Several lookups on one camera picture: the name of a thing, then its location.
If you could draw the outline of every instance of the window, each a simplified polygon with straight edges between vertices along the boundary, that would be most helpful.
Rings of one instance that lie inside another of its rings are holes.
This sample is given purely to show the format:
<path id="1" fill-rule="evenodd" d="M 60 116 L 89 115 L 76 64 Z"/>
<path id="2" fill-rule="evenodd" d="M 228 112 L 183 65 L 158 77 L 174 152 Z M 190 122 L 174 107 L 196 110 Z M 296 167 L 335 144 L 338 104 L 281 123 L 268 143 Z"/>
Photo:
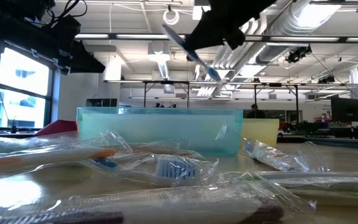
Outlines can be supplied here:
<path id="1" fill-rule="evenodd" d="M 50 101 L 49 68 L 5 48 L 0 61 L 0 128 L 40 129 Z"/>
<path id="2" fill-rule="evenodd" d="M 1 54 L 0 84 L 46 96 L 49 68 L 9 48 Z"/>
<path id="3" fill-rule="evenodd" d="M 9 90 L 1 90 L 0 127 L 43 128 L 45 99 Z"/>

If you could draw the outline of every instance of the red object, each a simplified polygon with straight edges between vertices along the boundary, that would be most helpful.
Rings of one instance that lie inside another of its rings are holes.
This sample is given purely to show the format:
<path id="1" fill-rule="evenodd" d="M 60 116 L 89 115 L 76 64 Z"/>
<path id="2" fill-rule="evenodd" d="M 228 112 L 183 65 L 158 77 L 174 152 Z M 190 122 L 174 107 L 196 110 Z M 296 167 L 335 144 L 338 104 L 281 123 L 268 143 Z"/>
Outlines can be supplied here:
<path id="1" fill-rule="evenodd" d="M 75 121 L 58 120 L 48 124 L 34 136 L 45 136 L 50 134 L 64 133 L 68 131 L 77 131 L 77 123 Z"/>

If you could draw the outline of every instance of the blue toothbrush bristles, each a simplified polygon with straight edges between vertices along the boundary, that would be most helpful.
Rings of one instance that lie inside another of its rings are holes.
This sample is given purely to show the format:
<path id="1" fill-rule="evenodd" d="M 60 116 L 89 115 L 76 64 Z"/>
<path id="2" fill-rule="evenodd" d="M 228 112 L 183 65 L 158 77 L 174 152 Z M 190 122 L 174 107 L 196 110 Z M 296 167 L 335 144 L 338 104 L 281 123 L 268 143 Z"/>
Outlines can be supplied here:
<path id="1" fill-rule="evenodd" d="M 196 164 L 176 157 L 158 158 L 155 173 L 157 177 L 192 179 L 196 177 Z"/>

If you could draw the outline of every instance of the desk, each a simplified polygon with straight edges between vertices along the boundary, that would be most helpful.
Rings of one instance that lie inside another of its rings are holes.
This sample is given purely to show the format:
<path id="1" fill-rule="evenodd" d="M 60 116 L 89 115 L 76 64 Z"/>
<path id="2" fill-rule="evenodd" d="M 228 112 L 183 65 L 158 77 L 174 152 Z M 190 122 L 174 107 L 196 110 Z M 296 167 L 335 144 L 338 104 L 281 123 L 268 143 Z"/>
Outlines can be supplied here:
<path id="1" fill-rule="evenodd" d="M 290 152 L 299 144 L 279 144 L 279 150 Z M 336 172 L 358 172 L 358 149 L 321 146 L 321 152 Z M 255 163 L 248 158 L 219 158 L 218 172 L 271 171 L 265 164 Z M 127 180 L 112 179 L 83 166 L 50 167 L 38 172 L 0 179 L 0 205 L 29 203 L 50 197 L 63 199 L 72 195 L 97 195 L 125 192 L 128 190 L 147 189 L 149 185 L 136 184 Z M 321 223 L 321 224 L 358 224 L 358 207 L 333 206 L 340 202 L 337 198 L 324 199 L 315 215 L 285 221 L 284 224 Z"/>

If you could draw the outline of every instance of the packaged toothbrush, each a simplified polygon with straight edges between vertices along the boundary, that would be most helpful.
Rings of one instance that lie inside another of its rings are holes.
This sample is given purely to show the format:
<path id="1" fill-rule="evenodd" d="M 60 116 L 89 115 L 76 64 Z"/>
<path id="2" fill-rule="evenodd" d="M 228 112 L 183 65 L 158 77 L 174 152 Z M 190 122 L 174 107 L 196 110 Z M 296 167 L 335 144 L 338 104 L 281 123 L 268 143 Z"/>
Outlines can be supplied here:
<path id="1" fill-rule="evenodd" d="M 297 150 L 285 154 L 257 140 L 244 139 L 242 150 L 251 158 L 280 171 L 328 172 L 328 165 L 312 142 L 302 144 Z"/>
<path id="2" fill-rule="evenodd" d="M 358 207 L 358 173 L 258 172 L 258 174 L 299 197 L 317 200 L 319 205 Z M 232 182 L 242 175 L 241 172 L 219 174 L 217 183 Z"/>
<path id="3" fill-rule="evenodd" d="M 208 186 L 138 190 L 44 200 L 4 208 L 5 223 L 276 223 L 302 222 L 315 206 L 252 173 Z"/>
<path id="4" fill-rule="evenodd" d="M 132 153 L 87 161 L 86 164 L 112 177 L 171 187 L 209 184 L 218 161 L 212 163 L 181 156 Z"/>
<path id="5" fill-rule="evenodd" d="M 89 138 L 86 134 L 77 131 L 37 136 L 15 141 L 0 142 L 0 154 L 9 154 L 22 151 L 49 149 L 50 147 L 115 147 L 117 152 L 132 152 L 125 140 L 114 131 L 100 133 L 97 138 Z"/>
<path id="6" fill-rule="evenodd" d="M 169 139 L 155 142 L 129 143 L 129 146 L 134 153 L 167 154 L 205 160 L 205 158 L 198 152 L 181 149 L 183 146 L 188 146 L 189 144 L 190 143 L 186 140 Z"/>
<path id="7" fill-rule="evenodd" d="M 132 149 L 116 133 L 82 140 L 77 133 L 54 134 L 0 143 L 0 177 L 27 173 L 64 162 L 111 157 Z"/>

